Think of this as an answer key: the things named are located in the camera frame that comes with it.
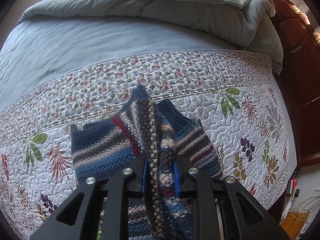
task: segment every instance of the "blue ribbed hem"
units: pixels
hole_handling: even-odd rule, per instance
[[[157,104],[159,111],[166,117],[175,133],[182,129],[191,119],[182,115],[169,99],[164,99]]]

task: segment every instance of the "wooden headboard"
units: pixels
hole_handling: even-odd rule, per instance
[[[284,50],[278,77],[292,124],[298,166],[320,163],[320,35],[289,0],[273,0],[271,19]]]

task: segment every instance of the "floral quilt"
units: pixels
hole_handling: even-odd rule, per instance
[[[200,119],[220,160],[268,209],[283,193],[291,152],[271,60],[245,51],[171,51],[75,69],[0,112],[0,209],[21,239],[76,189],[70,125],[117,112],[138,84]]]

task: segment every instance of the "knitted sweater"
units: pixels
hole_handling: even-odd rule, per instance
[[[71,127],[72,155],[79,183],[105,179],[145,153],[148,182],[144,200],[129,200],[129,239],[192,239],[191,201],[175,197],[174,153],[212,177],[221,177],[217,155],[199,120],[180,114],[165,99],[157,105],[144,87],[113,117]]]

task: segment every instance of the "screw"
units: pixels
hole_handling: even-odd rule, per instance
[[[188,170],[188,172],[189,172],[190,174],[197,174],[197,173],[198,173],[198,169],[197,169],[197,168],[190,168],[190,169]]]
[[[236,179],[232,176],[228,176],[226,177],[226,182],[228,183],[235,183],[236,182]]]
[[[129,175],[129,174],[131,174],[132,173],[132,169],[131,168],[125,168],[124,170],[123,170],[123,174],[125,174],[125,175]]]
[[[87,184],[93,184],[96,182],[96,179],[94,177],[89,177],[85,181]]]

